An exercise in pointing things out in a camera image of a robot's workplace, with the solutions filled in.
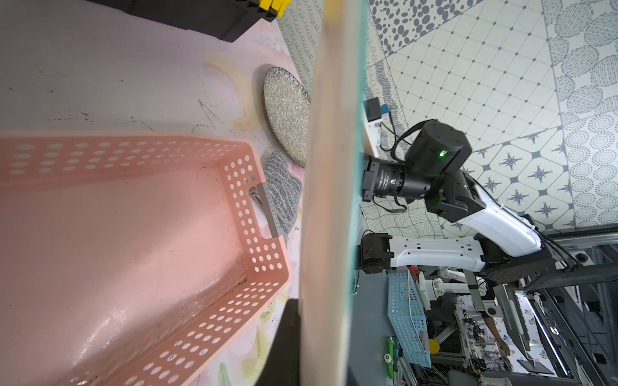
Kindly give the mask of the grey knitted dish cloth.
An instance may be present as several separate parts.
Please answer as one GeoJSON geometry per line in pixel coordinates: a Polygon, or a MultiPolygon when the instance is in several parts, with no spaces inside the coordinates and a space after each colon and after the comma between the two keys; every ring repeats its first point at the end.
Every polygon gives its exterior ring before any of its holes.
{"type": "Polygon", "coordinates": [[[285,154],[273,151],[263,166],[270,198],[274,203],[273,214],[288,237],[298,216],[303,184],[291,174],[285,154]]]}

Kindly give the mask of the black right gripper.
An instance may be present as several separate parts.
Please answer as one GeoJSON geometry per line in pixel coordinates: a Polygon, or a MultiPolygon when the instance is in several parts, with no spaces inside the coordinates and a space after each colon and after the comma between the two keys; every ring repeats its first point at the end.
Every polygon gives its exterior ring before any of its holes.
{"type": "Polygon", "coordinates": [[[485,209],[480,194],[474,190],[470,176],[462,169],[473,148],[464,132],[436,120],[426,120],[413,126],[398,138],[397,146],[412,133],[412,142],[404,159],[386,161],[366,155],[361,179],[361,199],[370,202],[376,197],[391,197],[395,209],[402,213],[408,204],[422,199],[426,210],[455,223],[485,209]]]}

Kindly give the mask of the speckled grey round plate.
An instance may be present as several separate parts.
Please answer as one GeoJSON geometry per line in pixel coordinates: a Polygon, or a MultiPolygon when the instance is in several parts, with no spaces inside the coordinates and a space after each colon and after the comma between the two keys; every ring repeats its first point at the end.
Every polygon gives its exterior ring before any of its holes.
{"type": "Polygon", "coordinates": [[[307,162],[307,132],[311,99],[288,70],[268,69],[262,85],[266,119],[280,147],[298,166],[307,162]]]}

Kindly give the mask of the green white striped plate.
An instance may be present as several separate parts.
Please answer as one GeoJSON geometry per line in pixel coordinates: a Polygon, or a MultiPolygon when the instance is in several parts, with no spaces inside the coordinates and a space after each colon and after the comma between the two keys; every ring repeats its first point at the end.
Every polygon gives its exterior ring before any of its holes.
{"type": "Polygon", "coordinates": [[[300,383],[346,383],[361,187],[362,1],[327,1],[307,136],[299,313],[300,383]]]}

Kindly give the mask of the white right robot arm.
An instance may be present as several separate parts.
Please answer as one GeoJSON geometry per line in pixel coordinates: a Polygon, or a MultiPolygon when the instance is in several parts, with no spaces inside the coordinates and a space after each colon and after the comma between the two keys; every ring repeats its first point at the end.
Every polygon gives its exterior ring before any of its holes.
{"type": "Polygon", "coordinates": [[[370,233],[360,243],[358,266],[380,273],[413,265],[468,270],[488,283],[523,278],[552,280],[552,271],[579,268],[572,253],[546,236],[529,216],[499,203],[464,164],[472,154],[465,133],[428,120],[404,133],[414,135],[404,157],[397,156],[403,137],[390,148],[391,158],[364,155],[360,196],[391,214],[422,204],[447,227],[437,241],[370,233]]]}

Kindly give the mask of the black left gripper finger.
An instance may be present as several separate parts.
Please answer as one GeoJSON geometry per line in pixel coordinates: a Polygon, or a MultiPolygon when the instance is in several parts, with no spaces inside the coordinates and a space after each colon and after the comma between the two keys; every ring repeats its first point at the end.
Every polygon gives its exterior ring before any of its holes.
{"type": "Polygon", "coordinates": [[[255,386],[300,385],[301,318],[299,300],[289,299],[275,339],[255,386]]]}

